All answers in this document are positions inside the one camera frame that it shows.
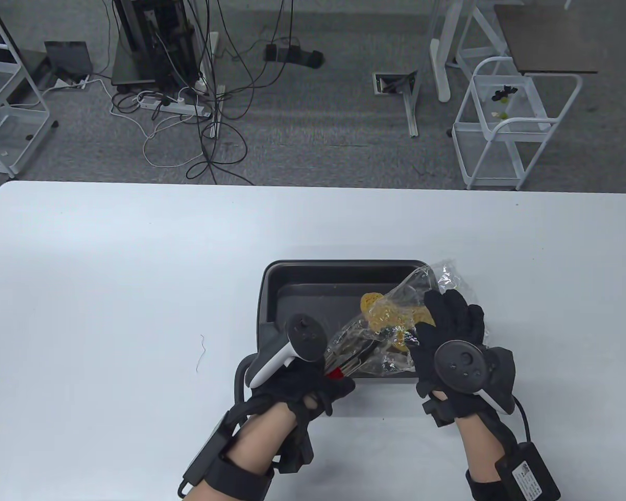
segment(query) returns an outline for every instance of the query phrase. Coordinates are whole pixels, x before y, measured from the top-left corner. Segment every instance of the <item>plastic bag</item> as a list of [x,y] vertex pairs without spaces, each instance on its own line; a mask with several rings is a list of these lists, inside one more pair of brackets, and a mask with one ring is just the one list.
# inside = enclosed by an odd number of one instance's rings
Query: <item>plastic bag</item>
[[433,324],[424,296],[436,288],[441,293],[456,289],[468,303],[477,302],[452,262],[420,267],[384,296],[368,293],[362,297],[362,314],[337,332],[327,346],[327,373],[387,376],[413,372],[413,359],[406,343],[418,343],[415,324]]

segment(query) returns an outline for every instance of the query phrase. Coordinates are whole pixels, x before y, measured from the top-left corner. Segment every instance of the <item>white power strip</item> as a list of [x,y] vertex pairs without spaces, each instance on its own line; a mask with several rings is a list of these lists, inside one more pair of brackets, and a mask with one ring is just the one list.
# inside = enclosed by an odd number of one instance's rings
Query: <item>white power strip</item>
[[[157,110],[160,106],[160,98],[153,98],[143,96],[139,105],[145,110]],[[175,113],[177,115],[197,115],[200,117],[208,118],[211,116],[211,112],[205,112],[203,105],[185,104],[185,103],[171,103],[166,106],[160,106],[161,112]]]

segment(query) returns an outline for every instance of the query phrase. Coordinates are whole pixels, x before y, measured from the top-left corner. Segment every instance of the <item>white metal shelf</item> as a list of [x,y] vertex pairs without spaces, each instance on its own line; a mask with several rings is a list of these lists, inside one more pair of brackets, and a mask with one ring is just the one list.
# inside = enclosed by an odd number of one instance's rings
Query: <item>white metal shelf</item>
[[[0,62],[0,172],[14,177],[30,158],[46,132],[53,124],[51,111],[44,102],[32,77],[20,60],[19,53],[11,43],[0,22],[0,50],[8,51],[14,63]],[[27,81],[41,110],[16,108],[8,102],[9,96]]]
[[[499,73],[502,67],[507,74]],[[488,68],[491,74],[482,74],[483,69]],[[452,128],[456,157],[468,190],[473,186],[514,186],[519,190],[582,90],[579,75],[514,76],[513,69],[510,57],[488,57],[477,65],[468,82]],[[547,115],[533,77],[575,79],[575,90],[558,116]],[[516,89],[516,93],[509,94],[507,102],[492,100],[495,92],[506,86]],[[471,110],[477,114],[477,122],[462,121],[469,99],[473,100]],[[516,147],[518,142],[540,143],[526,168]]]

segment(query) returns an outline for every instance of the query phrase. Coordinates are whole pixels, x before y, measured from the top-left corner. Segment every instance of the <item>black battery pack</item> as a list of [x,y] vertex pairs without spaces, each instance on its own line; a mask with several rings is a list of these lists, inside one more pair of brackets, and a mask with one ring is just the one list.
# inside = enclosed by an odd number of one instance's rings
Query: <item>black battery pack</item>
[[496,462],[496,471],[511,501],[557,501],[561,492],[532,442]]

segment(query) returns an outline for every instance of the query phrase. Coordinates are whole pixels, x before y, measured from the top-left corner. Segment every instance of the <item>white cable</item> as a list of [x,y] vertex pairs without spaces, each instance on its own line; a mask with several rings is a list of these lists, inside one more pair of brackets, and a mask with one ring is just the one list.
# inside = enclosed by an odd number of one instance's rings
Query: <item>white cable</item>
[[174,70],[174,73],[176,73],[176,76],[179,77],[179,79],[181,79],[182,82],[186,83],[186,79],[183,78],[181,74],[179,73],[179,70],[176,69],[176,65],[174,64],[174,61],[172,60],[172,57],[170,56],[170,52],[167,50],[167,45],[165,45],[165,42],[162,41],[162,39],[160,38],[160,35],[158,35],[158,32],[154,32],[153,34],[158,38],[158,40],[160,40],[162,48],[165,49],[165,54],[167,54],[167,59],[170,60],[170,64],[172,64],[172,69]]
[[[146,162],[148,162],[148,163],[149,163],[149,165],[151,165],[152,167],[157,167],[158,169],[175,169],[175,168],[177,168],[177,167],[183,167],[184,165],[189,164],[189,163],[190,163],[190,162],[192,162],[193,160],[197,160],[199,157],[202,157],[202,156],[204,155],[204,153],[200,153],[199,155],[196,155],[196,156],[194,156],[193,158],[190,158],[189,160],[186,160],[186,162],[183,162],[183,163],[181,163],[181,164],[177,164],[177,165],[157,165],[157,164],[154,164],[153,162],[151,162],[151,160],[148,158],[148,155],[146,155],[146,145],[148,144],[148,141],[150,141],[151,139],[155,138],[155,136],[156,136],[158,133],[160,133],[160,132],[162,132],[162,131],[164,131],[164,130],[166,130],[166,129],[170,129],[171,127],[174,127],[174,126],[180,125],[180,124],[182,124],[182,123],[184,123],[184,122],[187,122],[187,121],[189,121],[190,119],[192,119],[192,117],[195,117],[196,115],[189,115],[187,118],[184,118],[184,119],[182,119],[182,120],[179,120],[179,122],[176,122],[175,124],[169,124],[168,126],[166,126],[166,127],[162,127],[162,128],[160,129],[160,126],[161,126],[162,124],[164,124],[165,122],[169,122],[170,120],[173,120],[173,119],[175,119],[175,118],[180,118],[180,116],[181,116],[181,115],[172,115],[172,116],[170,116],[170,117],[167,117],[167,118],[165,118],[165,119],[160,120],[160,122],[158,122],[158,123],[155,125],[155,127],[153,128],[153,132],[151,132],[150,134],[146,134],[146,131],[145,131],[145,130],[144,130],[144,128],[141,126],[141,124],[139,124],[139,122],[138,122],[137,120],[135,120],[135,119],[133,119],[132,117],[129,117],[129,116],[127,116],[127,115],[120,115],[120,114],[118,114],[118,113],[115,113],[115,112],[114,112],[115,105],[114,105],[113,101],[111,100],[111,94],[110,94],[110,92],[106,89],[106,85],[105,85],[105,83],[104,83],[104,81],[103,81],[102,79],[100,79],[100,78],[96,78],[96,79],[94,79],[94,80],[84,81],[84,82],[82,82],[82,83],[80,83],[80,84],[79,84],[79,83],[77,83],[77,84],[75,83],[75,84],[73,84],[73,85],[70,85],[69,87],[62,87],[61,89],[69,89],[69,88],[81,87],[81,86],[86,85],[86,84],[88,84],[88,83],[89,83],[89,84],[91,84],[91,83],[92,83],[92,84],[94,84],[96,81],[98,81],[98,82],[102,85],[102,88],[103,88],[103,90],[105,91],[105,94],[106,94],[106,95],[109,97],[109,99],[110,99],[110,102],[111,102],[111,103],[110,103],[110,109],[109,109],[109,113],[110,113],[110,115],[112,115],[112,116],[117,116],[117,117],[119,117],[119,118],[124,118],[125,120],[129,120],[129,121],[130,121],[130,122],[132,122],[133,124],[136,124],[136,126],[137,126],[137,127],[139,127],[139,130],[141,131],[141,133],[143,134],[143,136],[146,138],[146,140],[144,141],[143,145],[141,146],[141,152],[143,153],[144,159],[146,160]],[[54,90],[54,89],[55,89],[55,88],[49,88],[49,89],[44,90],[44,91],[42,92],[42,96],[44,96],[44,94],[46,94],[46,93],[48,93],[49,91]],[[181,93],[182,93],[182,91],[184,91],[184,90],[186,90],[186,87],[182,88],[182,89],[179,91],[179,96],[181,96]],[[165,94],[162,94],[162,93],[159,93],[159,92],[142,91],[142,92],[138,93],[138,94],[137,94],[137,96],[136,96],[136,98],[138,98],[138,99],[137,99],[137,102],[141,101],[141,96],[142,96],[143,94],[145,94],[145,93],[150,93],[150,94],[158,94],[158,95],[161,95],[161,96],[165,96]],[[38,100],[36,103],[13,104],[12,106],[32,107],[32,106],[36,106],[36,105],[38,105],[38,104],[39,104],[39,100]],[[195,104],[195,110],[197,110],[197,109],[198,109],[198,107],[199,107],[199,96],[197,96],[197,102],[196,102],[196,104]]]
[[[195,110],[197,110],[199,107],[199,96],[197,97],[197,102],[195,103]],[[148,144],[148,141],[155,138],[155,135],[158,134],[159,132],[164,131],[165,129],[169,129],[170,127],[174,127],[177,126],[179,124],[182,124],[184,122],[187,122],[188,120],[190,120],[191,118],[195,117],[196,115],[189,115],[188,118],[182,119],[180,122],[176,122],[175,124],[170,124],[166,127],[162,127],[161,129],[158,129],[158,127],[160,127],[162,124],[164,124],[165,122],[167,122],[167,120],[171,120],[173,118],[178,118],[179,115],[174,115],[174,116],[170,116],[167,117],[163,120],[160,120],[154,127],[153,132],[151,133],[151,137],[146,138],[146,141],[144,141],[144,144],[141,146],[141,152],[144,155],[144,158],[146,159],[146,161],[152,166],[152,167],[157,167],[158,169],[175,169],[176,167],[183,167],[186,164],[189,164],[190,162],[192,162],[193,160],[197,160],[199,157],[202,157],[204,155],[204,153],[200,153],[199,155],[194,156],[193,158],[190,158],[189,160],[186,160],[186,162],[183,162],[182,164],[178,164],[178,165],[156,165],[153,164],[153,162],[151,162],[151,160],[149,160],[148,155],[146,155],[146,145]]]

